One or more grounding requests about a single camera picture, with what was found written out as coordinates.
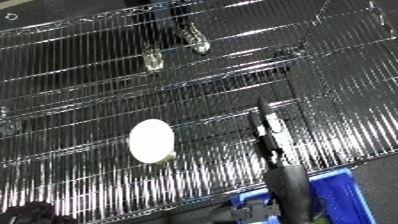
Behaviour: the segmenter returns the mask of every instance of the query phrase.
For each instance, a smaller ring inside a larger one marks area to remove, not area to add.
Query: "metal wire grid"
[[[0,205],[54,203],[79,222],[111,222],[261,184],[246,115],[266,96],[310,172],[395,152],[397,48],[371,2],[332,0],[288,76],[267,72],[299,42],[322,1],[191,2],[212,44],[197,56],[153,5],[166,67],[143,69],[135,8],[0,33]],[[177,159],[128,153],[138,122],[173,125]]]

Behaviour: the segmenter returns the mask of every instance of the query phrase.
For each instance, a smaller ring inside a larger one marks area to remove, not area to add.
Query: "person's foot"
[[[156,45],[147,45],[142,53],[145,67],[148,71],[156,71],[164,67],[164,61],[160,48]]]
[[[191,49],[201,55],[205,55],[210,51],[210,42],[207,40],[206,36],[203,35],[193,23],[188,23],[186,25],[176,25],[175,35],[191,47]]]

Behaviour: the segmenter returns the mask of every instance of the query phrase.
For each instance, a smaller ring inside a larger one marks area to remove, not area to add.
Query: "black clamp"
[[[75,224],[69,216],[56,216],[54,206],[46,202],[27,202],[24,206],[9,207],[0,214],[0,224]]]

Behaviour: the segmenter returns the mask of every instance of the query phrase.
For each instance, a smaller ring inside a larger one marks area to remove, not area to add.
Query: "dark floor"
[[[28,26],[45,23],[63,18],[93,14],[123,8],[122,0],[33,0],[18,6],[0,10],[0,30],[15,27]],[[398,28],[398,4],[396,0],[377,1],[393,27]],[[8,13],[18,15],[18,19],[9,21],[6,19]],[[377,161],[369,162],[354,169],[354,174],[367,199],[378,223],[396,223],[398,220],[398,181],[396,171],[398,170],[398,157],[392,156]],[[142,223],[202,223],[200,217],[208,214],[213,204],[220,201],[197,205],[195,209],[189,208],[182,211],[171,211],[154,214],[146,217]]]

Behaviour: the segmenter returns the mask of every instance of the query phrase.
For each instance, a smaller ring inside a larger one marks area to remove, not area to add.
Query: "blue container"
[[[327,201],[327,214],[333,224],[372,224],[376,223],[357,183],[349,169],[340,169],[310,178],[314,197]],[[260,189],[232,198],[232,204],[243,204],[246,199],[264,198],[268,200],[267,189]],[[271,217],[263,224],[280,224]]]

